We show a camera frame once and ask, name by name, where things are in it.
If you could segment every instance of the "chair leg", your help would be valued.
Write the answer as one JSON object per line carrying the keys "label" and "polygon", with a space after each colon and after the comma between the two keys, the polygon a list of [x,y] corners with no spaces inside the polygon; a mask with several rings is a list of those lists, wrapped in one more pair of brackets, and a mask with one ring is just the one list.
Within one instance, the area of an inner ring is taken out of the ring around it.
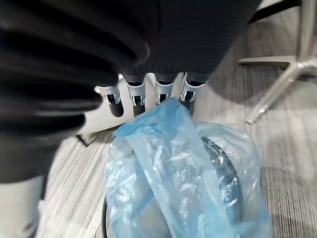
{"label": "chair leg", "polygon": [[278,80],[270,87],[259,103],[252,109],[246,118],[246,123],[253,124],[298,78],[304,68],[298,64],[290,64]]}
{"label": "chair leg", "polygon": [[295,56],[271,56],[258,58],[243,58],[239,64],[257,64],[287,67],[290,63],[296,62]]}

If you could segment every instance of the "white base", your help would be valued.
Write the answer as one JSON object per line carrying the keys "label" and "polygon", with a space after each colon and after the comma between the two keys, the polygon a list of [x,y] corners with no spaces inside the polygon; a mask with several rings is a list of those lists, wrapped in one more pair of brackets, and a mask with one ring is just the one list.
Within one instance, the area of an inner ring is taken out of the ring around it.
{"label": "white base", "polygon": [[[179,73],[173,87],[172,96],[179,98],[181,84],[183,80],[183,73]],[[120,89],[120,97],[122,100],[124,114],[120,118],[114,117],[109,108],[109,104],[103,97],[103,103],[94,111],[85,113],[86,124],[77,134],[90,134],[108,128],[121,125],[131,119],[133,119],[133,106],[129,97],[127,83],[124,79],[120,79],[118,83]],[[149,111],[156,105],[156,93],[155,93],[155,76],[153,73],[148,73],[146,76],[146,97],[145,108]]]}

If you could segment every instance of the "chrome chair base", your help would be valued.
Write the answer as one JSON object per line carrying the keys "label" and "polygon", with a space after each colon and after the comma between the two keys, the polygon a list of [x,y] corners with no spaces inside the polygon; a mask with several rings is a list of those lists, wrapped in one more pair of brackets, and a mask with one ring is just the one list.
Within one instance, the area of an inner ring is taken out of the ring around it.
{"label": "chrome chair base", "polygon": [[317,76],[317,45],[314,31],[316,28],[316,0],[302,0],[300,6],[300,32],[298,35],[298,52],[296,56],[276,56],[245,58],[240,64],[261,64],[285,66],[286,71],[271,86],[269,91],[252,109],[246,123],[253,124],[302,74]]}
{"label": "chrome chair base", "polygon": [[260,58],[244,58],[240,64],[257,64],[286,66],[285,72],[270,87],[258,104],[246,118],[246,123],[253,124],[302,74],[317,76],[317,58],[311,57],[306,62],[298,62],[296,56],[273,56]]}

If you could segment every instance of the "plastic wrap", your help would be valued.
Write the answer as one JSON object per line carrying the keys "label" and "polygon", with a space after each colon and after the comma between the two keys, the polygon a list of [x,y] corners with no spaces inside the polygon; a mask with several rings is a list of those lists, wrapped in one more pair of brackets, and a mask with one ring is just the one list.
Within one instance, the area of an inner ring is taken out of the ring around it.
{"label": "plastic wrap", "polygon": [[271,237],[252,140],[193,124],[170,99],[114,134],[106,196],[116,237]]}

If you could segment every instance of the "gray carpet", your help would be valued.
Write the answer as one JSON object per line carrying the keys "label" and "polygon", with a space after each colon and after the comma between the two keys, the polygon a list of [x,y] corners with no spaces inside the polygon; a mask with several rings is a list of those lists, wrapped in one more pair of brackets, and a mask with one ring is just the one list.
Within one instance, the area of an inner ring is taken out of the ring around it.
{"label": "gray carpet", "polygon": [[[295,82],[250,126],[244,118],[282,69],[238,66],[237,60],[293,55],[297,30],[297,9],[249,26],[197,98],[193,116],[231,123],[257,142],[263,159],[264,197],[274,237],[281,238],[317,235],[317,79],[306,77]],[[76,138],[64,141],[50,173],[47,198],[40,206],[38,238],[94,237],[101,219],[111,133],[99,133],[88,148]]]}

